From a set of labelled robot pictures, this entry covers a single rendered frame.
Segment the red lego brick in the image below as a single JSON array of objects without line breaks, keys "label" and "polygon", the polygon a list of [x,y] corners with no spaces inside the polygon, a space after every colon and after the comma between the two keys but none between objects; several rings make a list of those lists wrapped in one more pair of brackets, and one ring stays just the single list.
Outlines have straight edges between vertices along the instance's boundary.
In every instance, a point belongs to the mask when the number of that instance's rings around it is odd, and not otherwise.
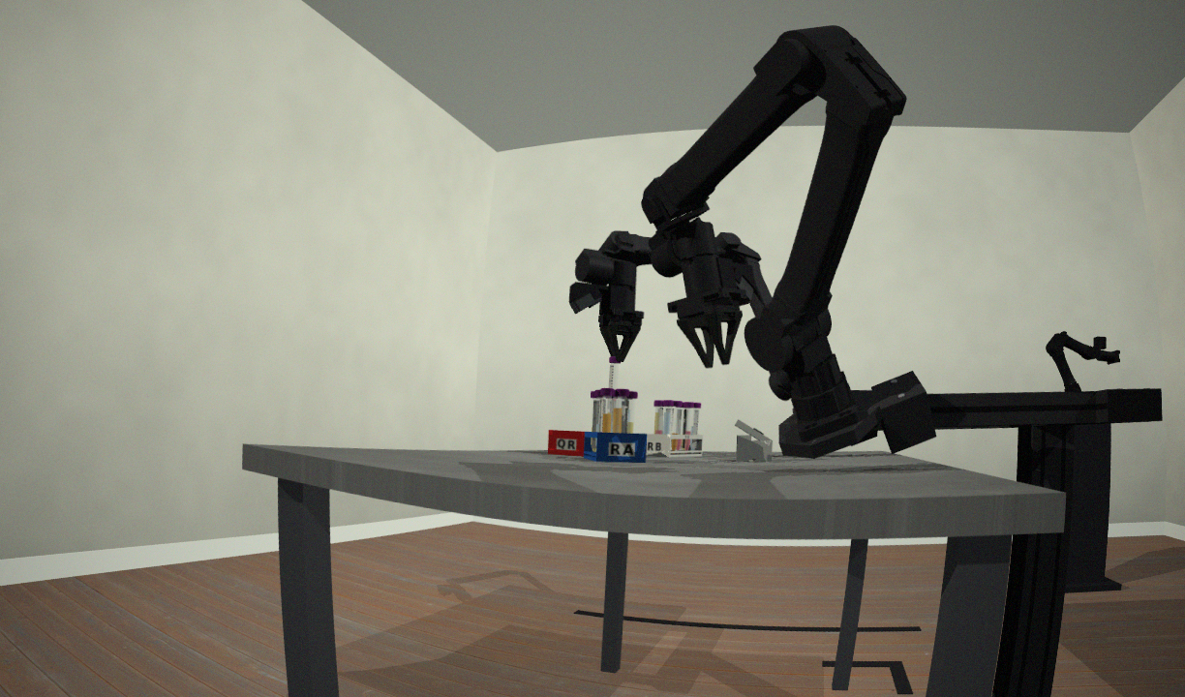
[{"label": "red lego brick", "polygon": [[585,431],[549,431],[547,454],[584,456]]}]

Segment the white done button panel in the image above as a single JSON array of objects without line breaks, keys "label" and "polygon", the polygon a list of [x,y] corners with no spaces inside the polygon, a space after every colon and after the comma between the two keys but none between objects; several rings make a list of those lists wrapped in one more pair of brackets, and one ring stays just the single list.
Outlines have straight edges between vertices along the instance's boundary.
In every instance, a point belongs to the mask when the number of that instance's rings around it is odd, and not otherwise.
[{"label": "white done button panel", "polygon": [[738,436],[738,434],[736,434],[736,450],[738,450],[738,454],[736,454],[736,462],[748,462],[748,460],[750,460],[750,462],[773,461],[771,439],[767,439],[764,433],[757,431],[757,429],[744,424],[739,418],[735,426],[738,428],[742,427],[739,429],[742,429],[742,431],[748,431],[754,439],[760,439],[751,440],[751,436]]}]

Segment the blue tube rack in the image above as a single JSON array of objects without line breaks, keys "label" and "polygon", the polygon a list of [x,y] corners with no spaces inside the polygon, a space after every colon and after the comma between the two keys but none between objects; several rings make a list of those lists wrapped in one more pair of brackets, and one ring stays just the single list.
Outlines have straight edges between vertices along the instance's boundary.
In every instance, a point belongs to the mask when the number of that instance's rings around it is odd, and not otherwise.
[{"label": "blue tube rack", "polygon": [[[596,453],[590,439],[597,439]],[[647,434],[585,431],[584,458],[592,462],[646,463],[646,450]]]}]

